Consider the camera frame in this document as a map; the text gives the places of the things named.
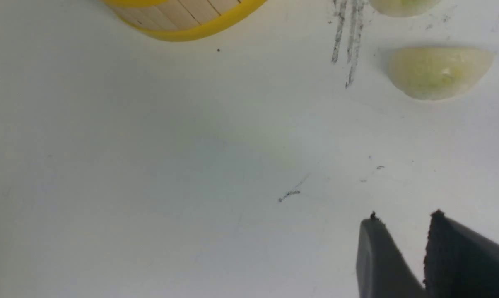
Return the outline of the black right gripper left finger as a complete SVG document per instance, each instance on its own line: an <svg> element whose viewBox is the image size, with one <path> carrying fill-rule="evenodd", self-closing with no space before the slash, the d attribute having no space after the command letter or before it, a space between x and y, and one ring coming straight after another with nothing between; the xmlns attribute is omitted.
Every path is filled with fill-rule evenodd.
<svg viewBox="0 0 499 298"><path fill-rule="evenodd" d="M375 212L360 224L356 274L361 298L427 296Z"/></svg>

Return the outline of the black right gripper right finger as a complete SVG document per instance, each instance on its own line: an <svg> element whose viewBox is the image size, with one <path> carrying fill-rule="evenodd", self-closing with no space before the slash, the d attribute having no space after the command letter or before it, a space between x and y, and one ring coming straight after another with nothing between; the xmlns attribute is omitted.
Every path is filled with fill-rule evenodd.
<svg viewBox="0 0 499 298"><path fill-rule="evenodd" d="M436 211L424 258L429 298L499 298L499 244Z"/></svg>

